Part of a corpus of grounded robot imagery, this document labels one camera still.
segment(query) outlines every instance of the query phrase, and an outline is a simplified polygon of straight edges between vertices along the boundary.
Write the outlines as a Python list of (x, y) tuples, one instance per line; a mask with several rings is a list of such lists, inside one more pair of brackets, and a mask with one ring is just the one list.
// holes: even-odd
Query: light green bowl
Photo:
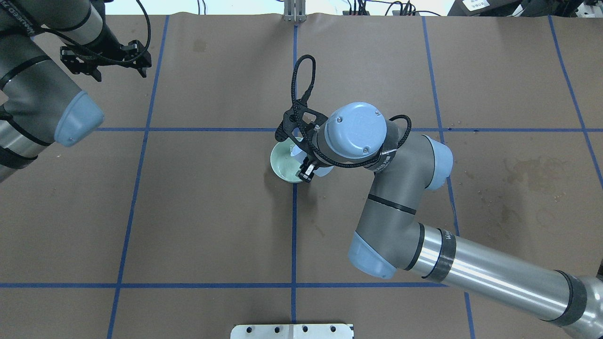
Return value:
[(276, 144), (270, 153), (272, 170), (279, 178), (290, 183), (302, 182), (296, 175), (300, 170), (300, 163), (291, 157), (291, 150), (294, 146), (293, 140), (287, 139)]

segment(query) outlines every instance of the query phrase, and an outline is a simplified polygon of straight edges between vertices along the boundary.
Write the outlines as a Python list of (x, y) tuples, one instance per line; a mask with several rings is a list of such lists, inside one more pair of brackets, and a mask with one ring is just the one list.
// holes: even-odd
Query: robotic arm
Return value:
[(43, 32), (61, 37), (66, 43), (61, 61), (74, 74), (101, 81), (98, 66), (121, 65), (146, 77), (150, 23), (142, 9), (147, 45), (134, 40), (124, 46), (107, 26), (101, 0), (0, 0), (0, 90), (8, 96), (0, 106), (0, 182), (54, 141), (72, 146), (104, 120), (90, 96), (30, 37)]
[[(312, 83), (295, 99), (297, 68), (313, 62)], [(305, 152), (298, 177), (310, 182), (317, 168), (364, 166), (373, 185), (353, 235), (349, 259), (361, 271), (383, 279), (397, 269), (472, 293), (479, 293), (563, 328), (573, 338), (603, 338), (603, 282), (552, 271), (418, 223), (414, 216), (425, 189), (441, 187), (452, 170), (452, 152), (428, 136), (404, 131), (367, 103), (353, 103), (330, 118), (309, 110), (315, 60), (301, 57), (292, 79), (292, 108), (276, 139), (288, 137)], [(316, 116), (311, 123), (303, 114)], [(303, 139), (293, 137), (298, 128)]]

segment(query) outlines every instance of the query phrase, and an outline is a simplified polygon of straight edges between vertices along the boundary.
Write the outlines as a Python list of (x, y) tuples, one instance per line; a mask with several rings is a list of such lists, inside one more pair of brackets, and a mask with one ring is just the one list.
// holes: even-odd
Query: black cable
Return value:
[(407, 13), (406, 15), (413, 15), (414, 13), (431, 13), (431, 14), (435, 14), (437, 16), (441, 16), (438, 13), (432, 12), (432, 11), (412, 11), (412, 12)]
[(412, 6), (411, 6), (411, 2), (408, 1), (406, 3), (406, 5), (404, 5), (404, 8), (400, 9), (400, 14), (399, 15), (406, 15), (410, 11), (412, 11)]
[(382, 1), (382, 0), (366, 0), (367, 2), (378, 2), (380, 4), (391, 4), (391, 1)]
[(402, 6), (404, 6), (404, 4), (400, 1), (394, 1), (394, 2), (390, 3), (390, 6), (387, 8), (387, 11), (385, 11), (386, 16), (390, 12), (391, 7), (395, 4), (400, 4), (400, 12), (402, 12)]
[(86, 60), (96, 60), (96, 59), (98, 59), (98, 60), (104, 61), (104, 62), (106, 62), (106, 63), (108, 63), (110, 65), (130, 66), (136, 60), (140, 59), (148, 51), (149, 45), (151, 45), (151, 21), (149, 20), (149, 15), (147, 14), (147, 11), (145, 10), (145, 7), (140, 3), (140, 0), (136, 0), (136, 2), (140, 6), (140, 9), (142, 10), (142, 13), (145, 16), (145, 20), (147, 21), (147, 44), (145, 45), (145, 48), (137, 56), (133, 57), (130, 60), (115, 60), (115, 59), (110, 59), (110, 58), (104, 57), (101, 54), (98, 54), (98, 53), (92, 51), (90, 48), (85, 47), (84, 45), (78, 43), (74, 39), (71, 39), (70, 37), (64, 35), (61, 32), (58, 32), (58, 31), (55, 31), (55, 30), (50, 30), (50, 29), (44, 28), (44, 27), (42, 27), (42, 31), (44, 31), (46, 33), (54, 34), (54, 35), (62, 38), (63, 40), (69, 42), (71, 45), (76, 46), (77, 48), (80, 48), (84, 52), (90, 54), (90, 55), (78, 55), (79, 57), (84, 58)]
[(409, 118), (408, 115), (404, 115), (404, 114), (392, 116), (390, 118), (390, 121), (395, 121), (395, 120), (398, 120), (398, 119), (404, 119), (404, 120), (406, 120), (406, 131), (404, 132), (404, 135), (402, 136), (402, 138), (398, 142), (398, 148), (400, 148), (406, 142), (406, 139), (408, 139), (408, 136), (411, 134), (412, 122), (411, 122), (411, 118)]

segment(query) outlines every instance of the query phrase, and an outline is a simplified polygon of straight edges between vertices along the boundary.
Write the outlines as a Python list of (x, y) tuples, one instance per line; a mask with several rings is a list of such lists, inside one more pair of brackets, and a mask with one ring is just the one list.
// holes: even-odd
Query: blue tape line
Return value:
[(258, 283), (78, 283), (4, 282), (0, 288), (117, 288), (124, 289), (239, 289), (239, 288), (432, 288), (447, 287), (435, 282), (258, 282)]
[(97, 132), (142, 132), (144, 127), (99, 127)]
[(132, 202), (130, 204), (130, 214), (128, 216), (128, 226), (125, 230), (124, 247), (121, 253), (121, 260), (119, 262), (119, 271), (117, 277), (117, 287), (115, 288), (115, 296), (113, 297), (113, 308), (111, 310), (111, 318), (109, 320), (109, 329), (107, 330), (107, 339), (113, 337), (113, 327), (115, 325), (115, 316), (117, 314), (117, 307), (119, 302), (120, 285), (124, 277), (125, 259), (128, 253), (128, 245), (130, 243), (130, 232), (132, 230), (132, 222), (134, 220), (134, 208), (136, 207), (136, 199), (138, 197), (138, 188), (140, 185), (140, 176), (142, 174), (142, 165), (145, 160), (145, 153), (147, 151), (147, 141), (149, 137), (149, 130), (151, 127), (151, 119), (153, 118), (153, 107), (155, 105), (155, 96), (157, 94), (157, 82), (159, 81), (159, 72), (161, 70), (161, 61), (163, 59), (163, 49), (165, 47), (165, 37), (168, 34), (168, 23), (169, 15), (165, 16), (165, 23), (163, 24), (163, 36), (161, 38), (161, 48), (159, 49), (159, 57), (157, 58), (157, 70), (155, 71), (155, 80), (153, 82), (153, 91), (151, 93), (151, 102), (149, 104), (149, 111), (147, 115), (147, 123), (145, 125), (145, 135), (142, 139), (142, 148), (140, 149), (140, 160), (138, 161), (138, 171), (136, 172), (136, 181), (134, 183), (134, 192), (132, 193)]
[(563, 71), (563, 76), (566, 79), (567, 88), (569, 89), (569, 93), (572, 96), (573, 106), (576, 108), (576, 114), (578, 115), (578, 120), (580, 121), (580, 126), (582, 127), (582, 132), (584, 133), (584, 139), (586, 140), (586, 145), (589, 148), (590, 157), (593, 160), (593, 165), (595, 166), (595, 171), (597, 172), (597, 176), (599, 177), (599, 184), (601, 188), (603, 188), (603, 176), (601, 175), (601, 169), (599, 167), (599, 162), (597, 161), (597, 157), (595, 156), (595, 151), (593, 150), (593, 145), (590, 143), (589, 134), (586, 130), (586, 125), (584, 123), (584, 119), (582, 118), (582, 113), (580, 112), (580, 107), (578, 106), (578, 100), (576, 100), (576, 95), (574, 94), (572, 82), (569, 80), (569, 75), (567, 74), (567, 70), (565, 67), (565, 63), (563, 62), (563, 56), (561, 55), (561, 49), (559, 48), (559, 42), (557, 40), (557, 34), (555, 32), (555, 25), (553, 24), (553, 17), (549, 15), (549, 25), (551, 26), (551, 34), (553, 35), (553, 41), (555, 42), (555, 49), (557, 50), (557, 57), (559, 58), (559, 64), (561, 64), (561, 70)]
[(434, 96), (434, 104), (435, 104), (435, 117), (438, 120), (438, 131), (440, 132), (440, 140), (444, 143), (444, 131), (442, 129), (442, 118), (440, 116), (440, 103), (438, 101), (438, 92), (435, 88), (435, 77), (434, 77), (434, 66), (431, 62), (431, 50), (429, 48), (429, 37), (427, 34), (427, 22), (425, 21), (425, 17), (422, 16), (421, 20), (423, 22), (423, 35), (425, 37), (425, 49), (427, 52), (427, 64), (429, 66), (429, 78), (431, 79), (431, 92)]
[(151, 127), (149, 131), (190, 131), (190, 132), (274, 132), (276, 128), (253, 127)]
[[(297, 61), (297, 30), (293, 26), (293, 66)], [(297, 184), (293, 184), (293, 198), (291, 211), (291, 323), (297, 321)]]
[(465, 292), (465, 308), (467, 309), (467, 321), (469, 322), (469, 335), (471, 336), (471, 339), (475, 339), (473, 312), (471, 312), (471, 300), (469, 300), (469, 293), (467, 292)]
[[(122, 132), (122, 131), (145, 131), (145, 127), (100, 127), (96, 131), (99, 132)], [(438, 127), (413, 127), (413, 131), (418, 132), (438, 132)], [(276, 128), (272, 127), (151, 127), (151, 132), (164, 131), (192, 131), (192, 132), (274, 132)], [(449, 127), (444, 128), (446, 132), (582, 132), (582, 128), (492, 128), (492, 127)], [(603, 132), (603, 128), (587, 128), (587, 132)]]
[(293, 209), (291, 229), (291, 323), (296, 321), (296, 287), (297, 287), (297, 184), (293, 184)]
[(290, 288), (291, 284), (288, 282), (284, 283), (226, 283), (226, 284), (196, 284), (196, 283), (175, 283), (175, 284), (164, 284), (164, 283), (142, 283), (142, 284), (121, 284), (121, 288), (164, 288), (164, 289), (237, 289), (237, 288)]
[[(425, 36), (425, 49), (427, 52), (427, 63), (429, 65), (429, 77), (431, 78), (431, 90), (434, 94), (434, 105), (435, 105), (435, 116), (438, 119), (438, 128), (440, 129), (440, 141), (442, 144), (446, 143), (444, 139), (444, 128), (442, 127), (442, 119), (440, 115), (440, 103), (438, 102), (438, 92), (435, 87), (435, 76), (434, 76), (434, 66), (431, 60), (431, 50), (429, 48), (429, 34), (427, 32), (427, 22), (425, 21), (425, 17), (421, 17), (423, 21), (423, 35)], [(454, 217), (454, 228), (457, 236), (460, 235), (459, 227), (458, 227), (458, 216), (456, 214), (456, 203), (454, 201), (454, 193), (452, 191), (452, 181), (450, 177), (446, 178), (446, 183), (448, 184), (448, 196), (450, 199), (450, 205), (452, 207), (452, 215)], [(475, 339), (475, 332), (473, 330), (473, 314), (471, 312), (471, 304), (469, 303), (469, 295), (465, 292), (465, 305), (467, 311), (467, 321), (469, 323), (469, 333), (471, 334), (471, 339)]]
[(0, 288), (116, 288), (114, 283), (0, 282)]
[(581, 128), (454, 128), (444, 129), (448, 132), (582, 132)]
[(447, 287), (435, 282), (307, 282), (297, 288), (418, 288)]

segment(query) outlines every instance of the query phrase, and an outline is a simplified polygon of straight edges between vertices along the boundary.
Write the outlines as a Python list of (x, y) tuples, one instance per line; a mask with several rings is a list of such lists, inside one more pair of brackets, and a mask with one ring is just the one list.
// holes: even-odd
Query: white label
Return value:
[(469, 11), (480, 10), (490, 5), (486, 0), (463, 0), (463, 4), (465, 4)]

